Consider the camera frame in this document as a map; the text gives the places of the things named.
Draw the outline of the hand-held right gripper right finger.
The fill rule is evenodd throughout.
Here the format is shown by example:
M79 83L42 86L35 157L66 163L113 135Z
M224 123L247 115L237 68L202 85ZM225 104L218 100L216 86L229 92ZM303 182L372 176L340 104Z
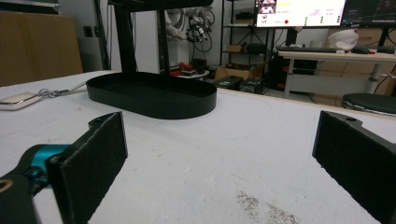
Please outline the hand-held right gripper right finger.
M381 224L396 224L396 144L352 117L322 111L312 156Z

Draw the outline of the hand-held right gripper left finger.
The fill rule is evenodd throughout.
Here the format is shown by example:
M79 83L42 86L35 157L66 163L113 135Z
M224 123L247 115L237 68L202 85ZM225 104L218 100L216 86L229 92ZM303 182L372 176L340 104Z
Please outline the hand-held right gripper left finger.
M121 112L89 125L76 142L46 160L64 224L88 224L128 157Z

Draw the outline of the black round stool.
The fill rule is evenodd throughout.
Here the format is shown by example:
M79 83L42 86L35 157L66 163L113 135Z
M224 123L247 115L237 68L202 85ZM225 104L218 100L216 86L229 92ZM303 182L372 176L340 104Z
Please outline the black round stool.
M344 108L396 117L396 97L372 93L350 93L342 97Z

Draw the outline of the metal keyring with keys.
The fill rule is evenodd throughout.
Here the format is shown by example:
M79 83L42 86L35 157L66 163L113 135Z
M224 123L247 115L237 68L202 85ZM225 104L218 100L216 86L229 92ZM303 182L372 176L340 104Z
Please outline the metal keyring with keys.
M57 98L61 96L67 96L75 93L81 93L86 91L87 89L85 88L86 84L84 82L78 84L77 86L71 88L71 89L65 89L65 90L48 90L48 89L41 89L37 95L41 98Z

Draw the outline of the stack of brown cardboard boxes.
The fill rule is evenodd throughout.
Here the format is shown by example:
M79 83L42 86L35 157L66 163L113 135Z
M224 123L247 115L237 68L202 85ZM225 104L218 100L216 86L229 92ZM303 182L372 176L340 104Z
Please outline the stack of brown cardboard boxes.
M359 29L359 46L377 46L382 35L380 28L361 28ZM373 63L346 63L346 62L323 62L320 64L319 74L325 77L341 77L368 79L374 69ZM378 78L378 85L375 93L381 95L392 95L396 91L396 78L390 79L386 74L396 76L396 66L384 64L381 68L381 77ZM315 93L313 100L322 105L341 105L341 95L323 95Z

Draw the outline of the black two-tier oval rack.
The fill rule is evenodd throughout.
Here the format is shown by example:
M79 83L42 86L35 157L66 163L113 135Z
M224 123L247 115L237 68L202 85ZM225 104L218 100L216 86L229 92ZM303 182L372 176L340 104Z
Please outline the black two-tier oval rack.
M157 11L165 33L166 9L204 7L214 0L108 0L114 7L121 71L86 82L89 98L155 119L191 119L216 107L217 88L200 80L139 72L134 54L131 14Z

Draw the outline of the light wooden desk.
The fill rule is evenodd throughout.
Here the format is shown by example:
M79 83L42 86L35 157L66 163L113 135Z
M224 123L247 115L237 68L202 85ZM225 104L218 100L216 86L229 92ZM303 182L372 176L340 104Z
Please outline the light wooden desk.
M318 53L318 52L293 52L280 51L279 56L289 59L289 70L284 98L288 98L291 91L309 92L325 95L344 95L348 93L365 92L373 93L384 64L396 65L396 56L386 53L357 54L357 53ZM293 67L296 60L312 60L319 62L364 63L374 66L373 72L367 79L309 76L294 74Z

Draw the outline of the black keyboard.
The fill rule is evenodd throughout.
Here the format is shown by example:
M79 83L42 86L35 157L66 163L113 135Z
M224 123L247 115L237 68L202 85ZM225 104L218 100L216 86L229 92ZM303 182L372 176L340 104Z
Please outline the black keyboard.
M316 52L316 53L336 53L337 49L328 48L304 48L304 47L287 47L276 46L278 51L295 51L295 52Z

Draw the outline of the white cap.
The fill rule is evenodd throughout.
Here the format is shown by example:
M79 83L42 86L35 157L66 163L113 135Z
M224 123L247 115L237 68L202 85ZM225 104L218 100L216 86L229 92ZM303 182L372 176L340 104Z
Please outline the white cap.
M357 29L347 29L331 34L328 37L328 45L331 49L353 49L359 40Z

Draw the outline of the black equipment box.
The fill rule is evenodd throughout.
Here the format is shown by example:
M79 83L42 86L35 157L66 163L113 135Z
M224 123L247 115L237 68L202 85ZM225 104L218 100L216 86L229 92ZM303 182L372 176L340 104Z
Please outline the black equipment box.
M213 82L213 85L217 88L238 91L240 88L240 84L244 81L242 77L237 76L229 76L223 77L219 80Z
M262 94L263 82L258 78L247 78L240 84L239 90L243 92Z

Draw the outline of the large brown cardboard box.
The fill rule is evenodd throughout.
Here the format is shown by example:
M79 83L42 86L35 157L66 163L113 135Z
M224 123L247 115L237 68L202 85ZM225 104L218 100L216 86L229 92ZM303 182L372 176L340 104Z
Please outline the large brown cardboard box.
M72 17L0 11L0 87L82 72Z

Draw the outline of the round white side table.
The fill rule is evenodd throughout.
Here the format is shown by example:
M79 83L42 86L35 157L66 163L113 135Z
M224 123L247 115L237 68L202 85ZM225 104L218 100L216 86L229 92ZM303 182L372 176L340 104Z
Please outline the round white side table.
M193 71L181 71L181 70L172 70L170 75L172 77L182 77L182 78L201 78L205 77L209 74L208 71L204 71L202 74L198 74L195 70Z

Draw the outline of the open cardboard box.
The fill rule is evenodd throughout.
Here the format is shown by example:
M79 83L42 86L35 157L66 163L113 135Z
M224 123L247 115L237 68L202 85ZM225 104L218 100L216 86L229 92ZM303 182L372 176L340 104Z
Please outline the open cardboard box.
M261 78L266 65L267 62L253 65L236 63L221 65L216 68L215 80L224 77Z

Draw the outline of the black metal shelf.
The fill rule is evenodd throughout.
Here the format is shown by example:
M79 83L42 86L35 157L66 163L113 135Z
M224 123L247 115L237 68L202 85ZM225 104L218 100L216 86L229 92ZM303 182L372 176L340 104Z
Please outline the black metal shelf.
M253 65L273 51L275 29L257 24L258 0L221 0L220 64Z

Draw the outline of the bright computer monitor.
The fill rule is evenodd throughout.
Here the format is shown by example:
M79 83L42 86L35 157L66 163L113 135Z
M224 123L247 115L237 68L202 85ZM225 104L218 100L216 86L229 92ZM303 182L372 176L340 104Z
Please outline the bright computer monitor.
M347 0L255 0L255 26L332 27L341 24Z

